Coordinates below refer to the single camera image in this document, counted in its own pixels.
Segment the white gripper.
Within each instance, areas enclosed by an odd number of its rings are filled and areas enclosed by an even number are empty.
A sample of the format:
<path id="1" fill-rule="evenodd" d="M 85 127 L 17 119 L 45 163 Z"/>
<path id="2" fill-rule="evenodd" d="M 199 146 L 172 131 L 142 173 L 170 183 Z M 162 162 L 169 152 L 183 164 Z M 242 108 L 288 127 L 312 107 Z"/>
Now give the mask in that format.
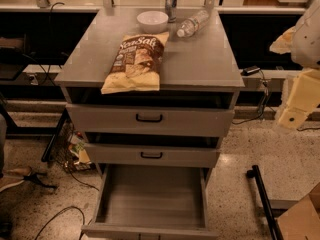
<path id="1" fill-rule="evenodd" d="M 295 27 L 280 35 L 269 50 L 277 54 L 291 52 L 293 62 L 309 67 L 288 78 L 276 113 L 279 128 L 296 130 L 320 105 L 320 0 L 314 0 Z"/>

